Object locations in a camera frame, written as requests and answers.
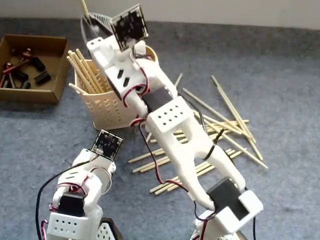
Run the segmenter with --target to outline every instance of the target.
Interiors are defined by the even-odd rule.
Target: wooden skewer
[[[203,116],[204,119],[207,119],[210,123],[213,123],[214,120],[215,120],[212,117],[209,117],[209,116],[204,115],[204,114],[202,114],[202,116]],[[244,119],[243,122],[247,124],[250,121],[249,121],[249,119]],[[220,121],[219,123],[220,124],[231,124],[233,127],[237,126],[239,124],[238,121],[230,121],[230,122]]]
[[[73,60],[76,62],[76,64],[78,65],[78,67],[82,71],[83,75],[85,76],[87,82],[90,84],[90,88],[91,88],[92,93],[98,94],[99,93],[99,92],[97,92],[98,90],[96,90],[94,88],[94,85],[95,85],[94,80],[89,75],[88,71],[86,70],[85,66],[81,62],[80,58],[78,58],[77,54],[72,51],[69,51],[68,53],[70,54],[71,58],[73,58]]]
[[[85,17],[88,19],[89,18],[89,11],[86,5],[85,0],[80,0],[81,6],[82,6],[82,10],[83,10],[83,15],[85,15]]]
[[[90,84],[88,83],[86,77],[83,75],[83,73],[81,72],[80,68],[78,67],[78,65],[70,58],[70,56],[67,56],[66,59],[69,61],[69,63],[73,66],[73,68],[75,69],[76,73],[78,74],[78,76],[80,77],[81,81],[83,82],[83,84],[85,85],[85,87],[88,89],[89,93],[92,93],[92,88],[90,86]]]
[[[156,160],[156,163],[159,164],[160,162],[162,162],[163,160],[166,160],[166,159],[168,159],[167,156],[159,158],[158,160]],[[137,173],[137,172],[141,171],[142,169],[145,169],[147,167],[154,166],[154,165],[155,165],[155,163],[152,161],[152,162],[149,162],[149,163],[147,163],[145,165],[142,165],[140,167],[137,167],[137,168],[133,169],[132,172],[133,173]]]
[[[195,110],[192,110],[192,111],[193,111],[193,113],[194,113],[195,115],[197,115],[197,116],[200,118],[199,113],[198,113],[197,111],[195,111]],[[229,129],[230,131],[235,132],[236,134],[239,134],[239,135],[242,134],[242,132],[240,132],[240,131],[236,130],[235,128],[233,128],[233,127],[231,126],[232,124],[221,123],[221,122],[219,122],[219,121],[217,121],[217,120],[215,120],[215,119],[212,119],[212,122],[213,122],[214,124],[216,124],[216,125],[220,125],[221,127],[225,128],[225,129]]]
[[[213,124],[211,124],[208,120],[204,120],[206,124],[208,124],[210,127],[213,129],[217,129]],[[254,155],[252,155],[250,152],[248,152],[244,147],[240,146],[237,142],[235,142],[233,139],[231,139],[229,136],[226,134],[222,134],[222,136],[225,137],[226,140],[228,140],[232,145],[237,147],[239,150],[243,151],[246,155],[248,155],[252,160],[260,164],[262,167],[268,169],[267,165],[265,165],[262,161],[260,161],[258,158],[256,158]]]
[[[80,94],[84,94],[84,95],[88,94],[86,91],[82,90],[80,87],[77,87],[76,85],[74,85],[72,83],[69,83],[69,86],[71,88],[73,88],[74,90],[76,90],[77,92],[79,92]]]
[[[238,151],[236,153],[234,153],[233,155],[230,156],[231,159],[234,159],[235,157],[239,156],[240,154],[242,153],[242,151]],[[202,171],[199,171],[197,172],[197,177],[200,177],[208,172],[210,172],[211,170],[215,169],[216,167],[211,165],[210,163],[208,163],[206,166],[205,166],[205,169],[202,170]],[[167,191],[168,192],[171,192],[172,190],[174,189],[177,189],[179,186],[175,185],[175,184],[172,184],[172,186],[168,187],[167,188]]]
[[[156,152],[160,152],[160,151],[162,151],[162,148],[158,148],[158,149],[152,151],[152,153],[155,154]],[[143,154],[141,156],[137,156],[135,158],[130,159],[128,162],[129,163],[134,163],[134,162],[137,162],[137,161],[139,161],[141,159],[145,159],[145,158],[150,157],[150,156],[151,156],[151,153],[147,152],[147,153],[145,153],[145,154]]]
[[[77,48],[75,50],[75,52],[77,53],[78,57],[80,58],[81,62],[83,63],[85,69],[88,71],[88,73],[89,73],[89,75],[90,75],[90,77],[92,79],[92,82],[94,83],[96,88],[99,90],[100,93],[103,93],[104,92],[103,88],[100,86],[96,75],[94,75],[94,73],[92,72],[91,67],[87,63],[85,57],[82,55],[81,51]]]
[[[150,140],[150,138],[151,138],[151,135],[152,135],[152,133],[151,132],[149,132],[149,134],[148,134],[148,136],[146,136],[146,142],[149,142],[149,140]]]
[[[163,164],[167,164],[167,163],[170,162],[169,157],[165,156],[164,158],[165,158],[165,159],[163,159],[162,161],[157,162],[157,166],[158,166],[158,167],[162,166]],[[140,170],[140,173],[144,173],[144,172],[146,172],[146,171],[149,171],[149,170],[151,170],[151,169],[154,169],[155,167],[156,167],[155,164],[154,164],[154,165],[151,165],[151,166],[148,166],[148,167],[145,167],[144,169],[141,169],[141,170]]]
[[[218,116],[219,118],[223,119],[225,122],[227,122],[229,125],[232,126],[231,121],[229,119],[227,119],[226,117],[224,117],[221,113],[219,113],[218,111],[214,110],[212,107],[210,107],[208,104],[206,104],[204,101],[202,101],[200,98],[195,96],[193,93],[191,93],[187,89],[183,88],[182,90],[186,94],[188,94],[191,98],[193,98],[195,101],[197,101],[200,105],[202,105],[204,108],[206,108],[208,111],[210,111],[214,115]],[[243,135],[247,135],[247,133],[242,131],[242,129],[240,129],[239,127],[235,126],[234,128],[236,130],[240,131]]]
[[[246,124],[244,123],[243,119],[241,118],[240,114],[238,113],[238,111],[236,110],[235,106],[232,104],[232,102],[230,101],[230,99],[228,98],[228,96],[226,95],[225,91],[223,90],[223,88],[220,86],[218,80],[216,80],[215,76],[211,76],[214,84],[216,85],[220,95],[222,96],[224,102],[226,103],[226,105],[228,106],[229,110],[231,111],[231,113],[233,114],[233,116],[235,117],[235,119],[237,120],[237,122],[239,123],[240,127],[246,131],[248,133],[248,135],[250,136],[247,137],[248,142],[250,143],[250,145],[252,146],[253,150],[255,151],[256,155],[258,156],[258,158],[263,161],[263,157],[261,155],[261,153],[259,152],[258,148],[255,145],[255,138],[253,136],[253,134],[249,131],[249,128],[246,126]]]
[[[210,128],[207,128],[207,132],[208,133],[215,133],[216,131],[214,131],[211,127]],[[177,139],[182,139],[182,138],[185,138],[186,135],[185,134],[178,134],[178,135],[175,135],[175,138]],[[150,143],[157,143],[157,139],[151,139],[150,140]]]
[[[180,83],[183,75],[184,75],[183,73],[180,73],[180,75],[178,76],[178,78],[176,79],[176,81],[175,81],[175,83],[174,83],[174,86],[175,86],[175,87],[178,87],[178,85],[179,85],[179,83]]]
[[[237,122],[239,123],[240,127],[247,132],[247,134],[249,135],[249,138],[253,139],[254,142],[256,142],[256,140],[254,139],[253,134],[249,131],[249,128],[244,124],[240,114],[238,113],[238,111],[236,110],[235,106],[232,104],[232,102],[230,101],[230,99],[228,98],[227,94],[225,93],[225,91],[223,90],[223,88],[220,86],[219,82],[217,81],[217,79],[215,78],[215,76],[211,75],[211,78],[213,80],[213,83],[216,85],[221,97],[223,98],[224,102],[226,103],[226,105],[228,106],[229,110],[231,111],[232,115],[234,116],[234,118],[237,120]]]

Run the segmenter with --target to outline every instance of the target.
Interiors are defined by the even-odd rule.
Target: beige plastic basket
[[[146,51],[147,54],[152,56],[153,61],[158,63],[158,57],[154,50],[146,46]],[[110,87],[108,80],[99,73],[99,70],[92,60],[87,60],[87,63],[105,92],[100,94],[82,94],[76,91],[92,115],[94,128],[97,130],[110,130],[128,127],[129,123],[137,117],[136,114],[132,112],[130,108],[124,106],[123,102]],[[74,71],[74,76],[74,84],[78,88],[88,92],[87,88],[79,81],[79,76],[76,71]]]

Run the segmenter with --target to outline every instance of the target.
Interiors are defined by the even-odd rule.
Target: cable
[[[105,171],[105,173],[106,173],[106,174],[108,175],[108,177],[109,177],[109,185],[108,185],[108,187],[106,188],[106,190],[101,193],[101,195],[104,195],[104,194],[106,194],[107,192],[109,192],[109,190],[111,189],[111,186],[112,186],[111,174],[108,172],[107,169],[105,169],[105,168],[102,167],[102,166],[95,166],[95,167],[91,168],[91,169],[89,170],[89,172],[90,172],[90,173],[93,173],[93,171],[96,170],[96,169],[102,169],[103,171]]]
[[[203,222],[200,240],[204,240],[207,223],[208,223],[208,220],[205,220],[205,221]]]
[[[41,233],[42,233],[43,240],[47,240],[47,235],[46,235],[46,230],[45,230],[45,224],[47,224],[47,223],[48,223],[47,220],[41,221]]]
[[[141,136],[143,137],[143,140],[144,140],[144,143],[146,145],[146,147],[148,148],[149,152],[151,153],[151,156],[153,158],[153,161],[154,161],[154,165],[155,165],[155,176],[156,176],[156,179],[159,181],[160,184],[165,184],[165,183],[171,183],[171,184],[175,184],[175,185],[178,185],[180,188],[182,188],[183,190],[185,190],[187,193],[189,192],[184,186],[182,186],[180,183],[174,181],[174,180],[171,180],[171,179],[167,179],[165,181],[163,181],[161,179],[161,176],[160,176],[160,173],[159,173],[159,167],[158,167],[158,164],[157,164],[157,160],[155,158],[155,155],[152,153],[151,149],[150,149],[150,146],[147,142],[147,139],[143,133],[143,130],[142,130],[142,121],[139,123],[139,131],[140,131],[140,134]]]
[[[204,161],[206,161],[208,158],[210,158],[212,152],[214,151],[216,145],[217,145],[217,142],[219,140],[219,138],[221,137],[221,135],[224,133],[225,129],[223,128],[219,133],[218,135],[215,137],[215,139],[213,140],[213,144],[212,144],[212,147],[210,148],[208,154],[204,157]],[[230,158],[230,156],[226,153],[225,150],[223,150],[224,153],[229,157],[229,159],[232,161],[232,159]]]
[[[146,119],[143,118],[143,117],[137,117],[136,119],[132,120],[130,123],[129,123],[129,127],[133,127],[134,125],[136,125],[137,123],[140,123],[140,122],[143,122],[145,121]]]
[[[205,131],[206,134],[208,134],[207,128],[206,128],[206,123],[205,123],[205,119],[204,116],[200,110],[200,108],[198,108],[193,102],[191,102],[190,100],[188,100],[187,98],[185,98],[183,95],[181,95],[180,92],[178,92],[178,95],[181,96],[188,104],[190,104],[199,114],[200,117],[200,121],[203,127],[203,130]]]
[[[38,195],[36,197],[36,204],[35,204],[35,227],[36,227],[36,234],[38,236],[38,240],[42,240],[41,237],[41,231],[40,231],[40,225],[39,225],[39,206],[40,206],[40,198],[41,198],[41,193],[44,190],[44,188],[55,178],[59,177],[61,174],[64,174],[65,172],[71,170],[71,169],[75,169],[77,167],[80,167],[82,165],[88,164],[91,161],[95,160],[99,155],[97,154],[96,157],[94,157],[92,160],[88,160],[88,161],[84,161],[81,163],[78,163],[72,167],[69,167],[59,173],[57,173],[56,175],[54,175],[53,177],[49,178],[49,180],[47,180],[39,189]]]
[[[256,240],[256,217],[253,218],[252,233],[253,233],[253,240]]]

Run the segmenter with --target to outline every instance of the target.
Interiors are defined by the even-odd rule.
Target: screw
[[[3,74],[1,81],[0,81],[0,88],[1,88],[2,84],[4,83],[6,76],[7,76],[6,74]]]
[[[13,67],[13,64],[11,63],[11,62],[7,62],[5,65],[4,65],[4,67],[6,68],[6,69],[9,69],[9,68],[12,68]],[[11,75],[11,72],[9,72],[9,80],[10,80],[10,83],[11,83],[11,87],[13,88],[13,89],[17,89],[17,87],[16,87],[16,85],[15,85],[15,82],[14,82],[14,80],[13,80],[13,78],[12,78],[12,75]]]
[[[26,51],[22,53],[22,58],[20,59],[19,63],[23,62],[25,59],[31,58],[31,48],[27,48]]]

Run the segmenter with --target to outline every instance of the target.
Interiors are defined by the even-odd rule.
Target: small box
[[[32,64],[27,63],[19,69],[29,75],[28,81],[31,83],[31,88],[19,89],[22,82],[13,78],[14,84],[18,88],[0,88],[0,101],[58,103],[65,86],[69,67],[66,59],[69,49],[67,39],[52,36],[4,35],[0,43],[1,77],[5,63],[11,62],[15,65],[22,57],[20,54],[13,56],[12,49],[24,52],[27,48],[30,48],[32,54],[43,62],[51,80],[37,85],[35,77],[41,72],[37,71]]]

